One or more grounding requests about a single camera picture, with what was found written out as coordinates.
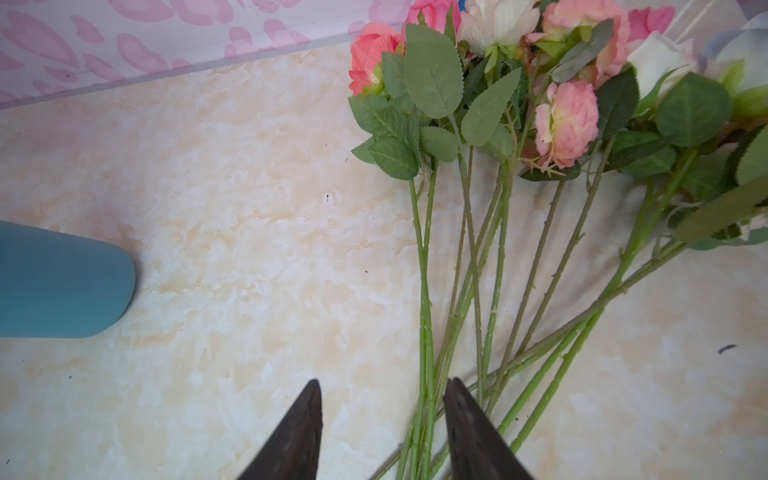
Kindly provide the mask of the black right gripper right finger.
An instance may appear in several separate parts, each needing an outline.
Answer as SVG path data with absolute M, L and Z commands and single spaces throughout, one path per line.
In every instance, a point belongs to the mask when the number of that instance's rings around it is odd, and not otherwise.
M 454 479 L 533 480 L 459 378 L 443 401 Z

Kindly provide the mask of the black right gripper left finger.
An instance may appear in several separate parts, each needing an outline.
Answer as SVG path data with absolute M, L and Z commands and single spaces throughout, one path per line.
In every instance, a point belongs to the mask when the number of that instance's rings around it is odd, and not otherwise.
M 322 438 L 320 382 L 307 382 L 240 480 L 315 480 Z

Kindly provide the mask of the teal ceramic vase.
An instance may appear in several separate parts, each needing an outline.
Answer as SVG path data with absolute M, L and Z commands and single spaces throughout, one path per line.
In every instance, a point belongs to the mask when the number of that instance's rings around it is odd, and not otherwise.
M 1 336 L 88 338 L 115 324 L 137 280 L 121 247 L 1 223 Z

